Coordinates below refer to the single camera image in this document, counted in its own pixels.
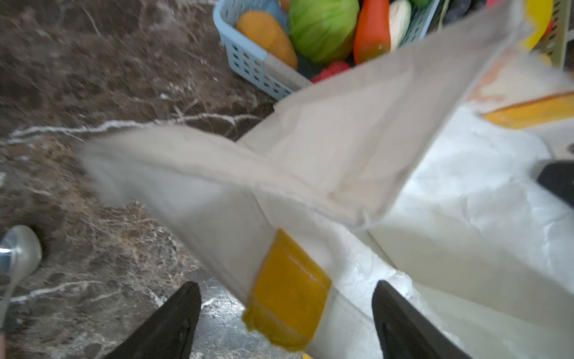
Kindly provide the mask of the pale green plastic basket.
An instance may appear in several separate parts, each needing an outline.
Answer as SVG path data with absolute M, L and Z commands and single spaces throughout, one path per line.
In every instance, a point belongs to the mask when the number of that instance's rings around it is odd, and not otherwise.
M 554 68 L 563 70 L 568 43 L 573 41 L 573 1 L 554 1 L 552 5 L 552 26 L 535 46 L 535 52 L 544 54 Z

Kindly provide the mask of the yellow papaya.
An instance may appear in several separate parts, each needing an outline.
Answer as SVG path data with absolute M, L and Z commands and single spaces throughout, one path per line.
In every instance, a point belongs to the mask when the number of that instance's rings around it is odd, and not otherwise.
M 522 42 L 524 49 L 530 51 L 542 39 L 552 19 L 553 0 L 527 0 L 526 18 L 532 25 L 532 34 Z

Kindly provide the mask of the green cabbage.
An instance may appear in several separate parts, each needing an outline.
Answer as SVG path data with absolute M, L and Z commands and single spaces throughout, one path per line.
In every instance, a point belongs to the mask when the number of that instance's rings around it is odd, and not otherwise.
M 292 0 L 288 34 L 296 52 L 314 64 L 351 55 L 360 4 L 357 0 Z

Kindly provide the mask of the dark red strawberry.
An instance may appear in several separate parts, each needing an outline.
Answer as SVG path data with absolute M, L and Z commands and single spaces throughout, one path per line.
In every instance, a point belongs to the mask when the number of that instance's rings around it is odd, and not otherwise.
M 325 67 L 319 74 L 312 77 L 312 83 L 318 83 L 351 69 L 351 65 L 344 61 L 333 62 Z

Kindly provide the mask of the red orange pepper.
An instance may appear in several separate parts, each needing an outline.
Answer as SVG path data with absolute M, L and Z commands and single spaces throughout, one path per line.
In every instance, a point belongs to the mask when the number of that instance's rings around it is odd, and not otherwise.
M 355 64 L 365 63 L 390 50 L 390 1 L 363 1 L 354 38 Z

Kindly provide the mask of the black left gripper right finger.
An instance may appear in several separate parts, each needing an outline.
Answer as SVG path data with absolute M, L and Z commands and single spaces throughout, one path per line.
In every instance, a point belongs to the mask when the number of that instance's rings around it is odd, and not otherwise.
M 385 358 L 468 358 L 390 283 L 379 281 L 372 312 Z

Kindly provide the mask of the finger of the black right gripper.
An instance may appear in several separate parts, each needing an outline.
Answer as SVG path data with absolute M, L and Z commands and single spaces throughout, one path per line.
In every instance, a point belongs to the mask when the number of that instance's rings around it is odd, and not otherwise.
M 549 163 L 537 178 L 538 184 L 566 205 L 574 207 L 574 164 L 573 161 Z

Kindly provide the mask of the white chinese cabbage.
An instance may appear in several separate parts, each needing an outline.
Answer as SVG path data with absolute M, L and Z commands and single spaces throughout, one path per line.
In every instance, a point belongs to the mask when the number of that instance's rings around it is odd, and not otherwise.
M 395 0 L 390 4 L 391 52 L 402 43 L 410 27 L 412 5 L 409 0 Z

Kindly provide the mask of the orange yellow mango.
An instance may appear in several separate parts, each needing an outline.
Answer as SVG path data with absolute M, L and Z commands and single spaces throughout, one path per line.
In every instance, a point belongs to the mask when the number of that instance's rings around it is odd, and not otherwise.
M 240 16 L 236 29 L 275 58 L 297 70 L 298 59 L 291 40 L 272 15 L 262 10 L 250 10 Z

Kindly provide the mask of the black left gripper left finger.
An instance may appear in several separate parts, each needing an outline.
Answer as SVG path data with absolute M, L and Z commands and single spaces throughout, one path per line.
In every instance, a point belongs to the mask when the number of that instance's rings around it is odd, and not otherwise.
M 189 358 L 200 318 L 198 283 L 183 284 L 107 358 Z

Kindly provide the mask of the white canvas grocery bag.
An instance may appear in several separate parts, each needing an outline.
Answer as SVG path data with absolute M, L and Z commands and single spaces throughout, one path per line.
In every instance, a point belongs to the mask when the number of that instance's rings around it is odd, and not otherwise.
M 571 159 L 573 85 L 519 48 L 502 1 L 279 101 L 236 142 L 187 126 L 95 139 L 112 205 L 142 203 L 244 306 L 314 358 L 388 358 L 385 281 L 471 358 L 573 356 L 573 208 L 538 177 Z

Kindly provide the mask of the metal spoon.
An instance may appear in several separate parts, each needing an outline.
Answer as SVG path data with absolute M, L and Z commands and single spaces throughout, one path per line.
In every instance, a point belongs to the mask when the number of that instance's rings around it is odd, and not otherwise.
M 43 250 L 36 233 L 27 226 L 12 227 L 1 240 L 1 270 L 10 282 L 1 300 L 1 329 L 14 290 L 40 266 Z

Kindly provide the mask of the light blue plastic basket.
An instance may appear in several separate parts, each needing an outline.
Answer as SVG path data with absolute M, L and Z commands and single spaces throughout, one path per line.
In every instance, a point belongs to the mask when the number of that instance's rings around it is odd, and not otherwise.
M 439 10 L 438 1 L 410 3 L 410 27 L 399 47 L 423 39 Z M 312 85 L 312 77 L 330 64 L 314 64 L 295 51 L 298 68 L 293 70 L 275 58 L 236 29 L 240 16 L 250 10 L 262 10 L 272 15 L 289 37 L 288 10 L 284 10 L 278 1 L 219 1 L 214 8 L 213 18 L 232 70 L 276 100 Z M 352 66 L 356 65 L 353 49 L 354 43 L 351 55 L 344 61 Z

